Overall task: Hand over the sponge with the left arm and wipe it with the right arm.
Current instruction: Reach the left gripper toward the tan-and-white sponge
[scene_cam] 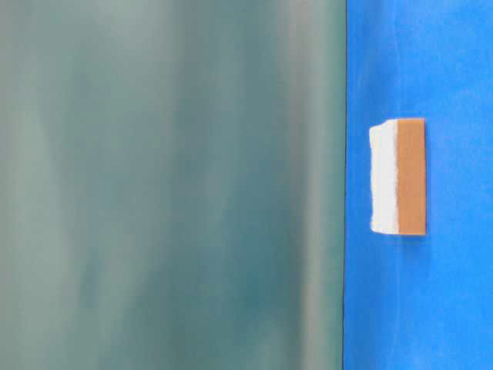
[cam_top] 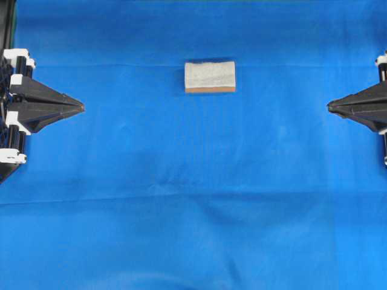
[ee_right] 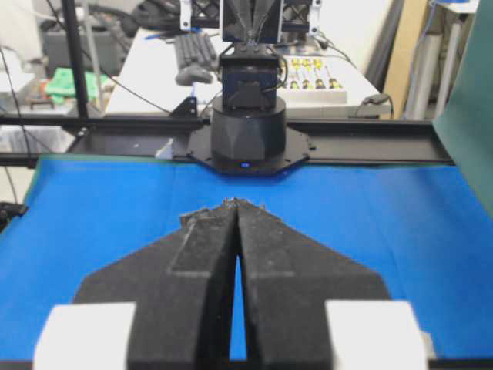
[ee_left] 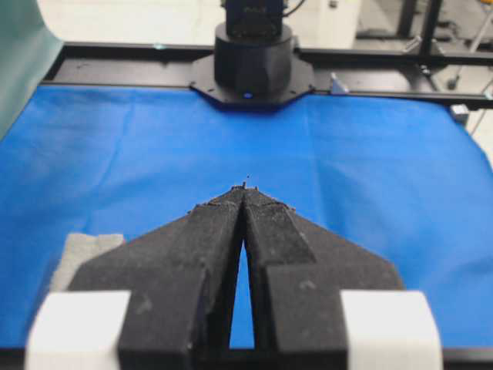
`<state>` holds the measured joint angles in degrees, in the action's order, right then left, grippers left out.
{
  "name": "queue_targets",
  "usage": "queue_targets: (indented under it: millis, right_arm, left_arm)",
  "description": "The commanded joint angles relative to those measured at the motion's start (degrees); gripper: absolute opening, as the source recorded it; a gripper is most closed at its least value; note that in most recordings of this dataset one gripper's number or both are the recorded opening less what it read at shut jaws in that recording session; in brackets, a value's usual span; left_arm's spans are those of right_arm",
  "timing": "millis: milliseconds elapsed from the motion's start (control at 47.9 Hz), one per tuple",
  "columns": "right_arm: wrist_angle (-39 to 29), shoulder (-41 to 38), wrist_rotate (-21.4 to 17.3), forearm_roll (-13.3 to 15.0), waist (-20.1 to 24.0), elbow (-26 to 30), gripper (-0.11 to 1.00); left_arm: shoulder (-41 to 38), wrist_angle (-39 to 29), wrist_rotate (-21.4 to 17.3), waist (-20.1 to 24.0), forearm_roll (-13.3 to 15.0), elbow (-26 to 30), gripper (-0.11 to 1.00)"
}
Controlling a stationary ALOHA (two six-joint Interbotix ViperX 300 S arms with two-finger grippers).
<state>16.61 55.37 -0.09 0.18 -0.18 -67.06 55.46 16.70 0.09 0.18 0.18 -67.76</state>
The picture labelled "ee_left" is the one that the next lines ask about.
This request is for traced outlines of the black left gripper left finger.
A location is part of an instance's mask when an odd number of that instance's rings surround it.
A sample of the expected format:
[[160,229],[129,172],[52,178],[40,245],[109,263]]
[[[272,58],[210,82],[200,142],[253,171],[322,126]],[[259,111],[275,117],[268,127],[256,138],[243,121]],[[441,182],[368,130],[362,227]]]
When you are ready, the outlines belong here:
[[242,187],[83,263],[49,294],[29,333],[29,369],[190,369],[193,350],[221,343],[225,283],[240,247]]

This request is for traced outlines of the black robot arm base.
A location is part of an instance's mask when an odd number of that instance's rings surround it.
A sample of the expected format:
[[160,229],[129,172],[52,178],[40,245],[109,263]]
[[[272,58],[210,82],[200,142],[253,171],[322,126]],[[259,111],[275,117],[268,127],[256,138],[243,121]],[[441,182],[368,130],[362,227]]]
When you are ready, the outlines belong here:
[[223,1],[213,54],[192,64],[192,89],[224,106],[278,107],[314,90],[314,69],[294,52],[286,1]]

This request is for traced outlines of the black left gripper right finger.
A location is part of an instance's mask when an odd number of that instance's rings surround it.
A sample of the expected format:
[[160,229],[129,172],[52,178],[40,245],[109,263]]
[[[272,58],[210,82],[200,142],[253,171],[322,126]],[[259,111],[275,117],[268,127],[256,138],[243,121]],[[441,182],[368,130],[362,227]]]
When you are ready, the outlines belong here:
[[256,343],[282,369],[440,369],[428,301],[384,258],[255,189],[243,195]]

